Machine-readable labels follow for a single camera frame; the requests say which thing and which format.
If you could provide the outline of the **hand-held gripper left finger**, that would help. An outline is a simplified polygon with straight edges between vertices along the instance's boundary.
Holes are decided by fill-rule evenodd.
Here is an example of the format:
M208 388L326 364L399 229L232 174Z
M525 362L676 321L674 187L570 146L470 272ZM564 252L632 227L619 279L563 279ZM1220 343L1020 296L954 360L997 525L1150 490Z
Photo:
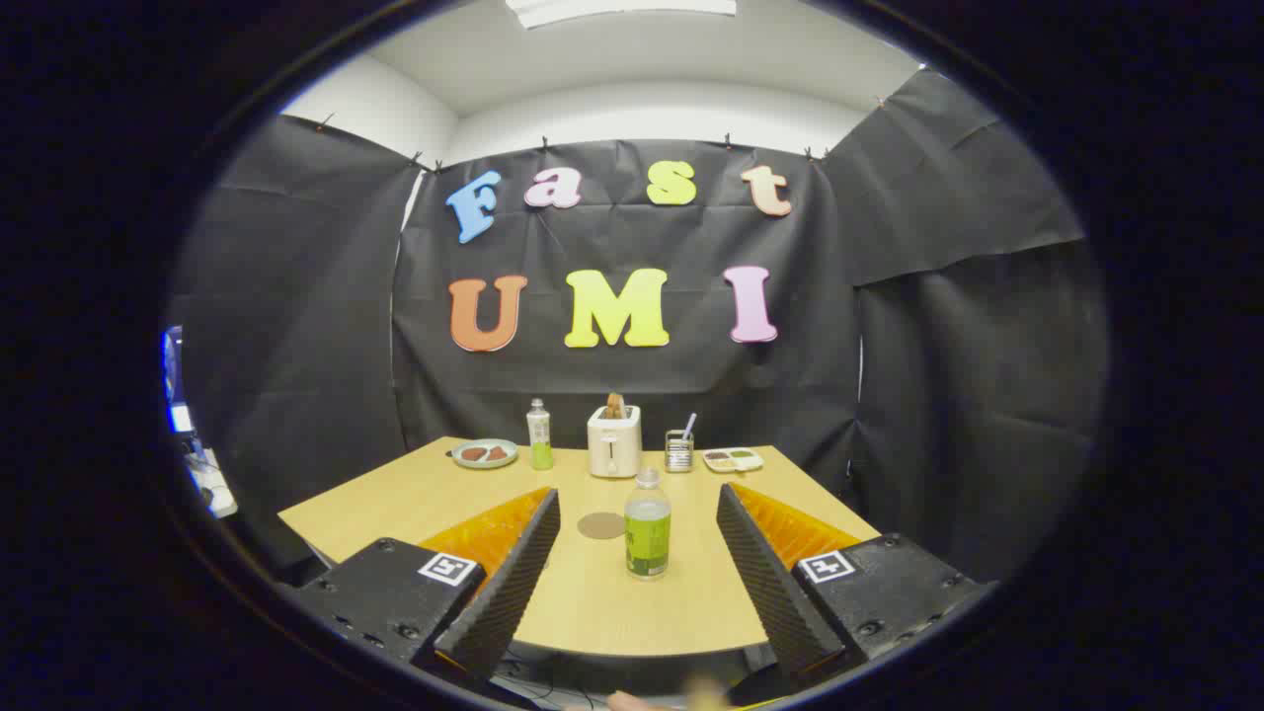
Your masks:
M560 525L557 490L533 490L423 544L379 536L295 598L374 657L482 684L509 650Z

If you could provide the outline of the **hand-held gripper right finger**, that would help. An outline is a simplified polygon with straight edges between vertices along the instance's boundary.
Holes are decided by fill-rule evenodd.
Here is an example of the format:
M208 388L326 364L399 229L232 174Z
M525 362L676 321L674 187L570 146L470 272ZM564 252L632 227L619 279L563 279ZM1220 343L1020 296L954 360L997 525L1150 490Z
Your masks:
M861 541L750 487L720 487L715 521L777 669L799 688L911 645L991 593L908 536Z

